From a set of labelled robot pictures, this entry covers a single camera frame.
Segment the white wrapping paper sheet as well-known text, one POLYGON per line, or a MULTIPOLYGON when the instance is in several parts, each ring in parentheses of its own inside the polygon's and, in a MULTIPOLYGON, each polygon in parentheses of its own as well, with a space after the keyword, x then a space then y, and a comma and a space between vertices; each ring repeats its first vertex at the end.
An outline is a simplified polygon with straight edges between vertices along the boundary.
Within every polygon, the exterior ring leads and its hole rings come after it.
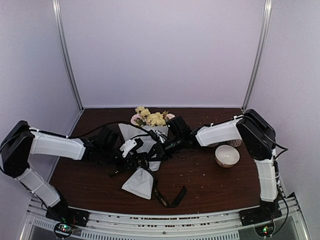
MULTIPOLYGON (((151 147, 156 143, 150 136, 144 136, 146 132, 141 129, 124 123, 120 123, 118 126, 126 142, 141 138, 143 145, 138 148, 138 153, 149 152, 151 147)), ((134 169, 135 172, 122 185, 121 189, 140 198, 150 200, 152 197, 154 177, 141 167, 135 167, 134 169)))

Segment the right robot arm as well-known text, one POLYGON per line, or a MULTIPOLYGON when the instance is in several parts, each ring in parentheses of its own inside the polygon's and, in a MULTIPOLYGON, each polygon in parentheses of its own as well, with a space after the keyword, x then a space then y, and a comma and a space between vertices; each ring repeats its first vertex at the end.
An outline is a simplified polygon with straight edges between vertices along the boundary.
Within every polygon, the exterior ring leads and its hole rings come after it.
POLYGON ((254 109, 233 119, 217 124, 210 123, 192 130, 181 116, 170 119, 166 124, 173 138, 161 142, 153 133, 151 138, 156 142, 148 152, 148 157, 155 161, 165 161, 172 158, 182 149, 208 147, 212 144, 242 140, 247 152, 254 160, 260 184, 260 206, 256 210, 259 220, 266 221, 276 212, 279 195, 280 156, 276 148, 274 128, 254 109))

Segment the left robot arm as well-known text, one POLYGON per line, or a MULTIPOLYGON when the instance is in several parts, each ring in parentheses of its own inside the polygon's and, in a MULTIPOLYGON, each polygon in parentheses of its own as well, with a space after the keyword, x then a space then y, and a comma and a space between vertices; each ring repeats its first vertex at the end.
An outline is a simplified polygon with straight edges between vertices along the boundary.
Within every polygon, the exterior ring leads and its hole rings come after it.
POLYGON ((2 172, 23 184, 36 195, 61 222, 72 218, 72 211, 61 193, 50 185, 31 166, 31 155, 68 158, 83 162, 105 162, 116 166, 118 171, 133 167, 137 171, 122 186, 136 196, 150 199, 154 186, 153 176, 139 166, 135 150, 142 146, 140 138, 127 139, 117 147, 119 134, 104 125, 97 135, 70 137, 29 126, 21 120, 9 132, 0 145, 2 172))

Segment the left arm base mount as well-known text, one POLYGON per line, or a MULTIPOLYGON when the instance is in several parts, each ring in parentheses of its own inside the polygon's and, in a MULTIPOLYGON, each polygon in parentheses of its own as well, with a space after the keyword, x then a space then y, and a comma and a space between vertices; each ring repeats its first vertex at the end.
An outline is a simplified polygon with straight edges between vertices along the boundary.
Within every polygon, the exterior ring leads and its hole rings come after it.
POLYGON ((86 227, 90 213, 86 210, 70 208, 65 200, 59 201, 54 206, 44 202, 41 205, 46 210, 45 217, 57 221, 53 233, 58 239, 69 238, 78 227, 86 227))

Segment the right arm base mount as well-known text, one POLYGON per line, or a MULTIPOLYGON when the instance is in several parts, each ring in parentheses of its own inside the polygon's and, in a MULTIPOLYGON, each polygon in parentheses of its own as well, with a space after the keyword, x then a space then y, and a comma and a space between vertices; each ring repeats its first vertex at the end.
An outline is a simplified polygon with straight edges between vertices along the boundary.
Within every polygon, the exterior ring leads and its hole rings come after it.
POLYGON ((254 225, 255 233, 262 238, 271 237, 276 231, 275 218, 282 216, 280 206, 273 202, 260 201, 258 207, 241 210, 239 217, 242 226, 254 225))

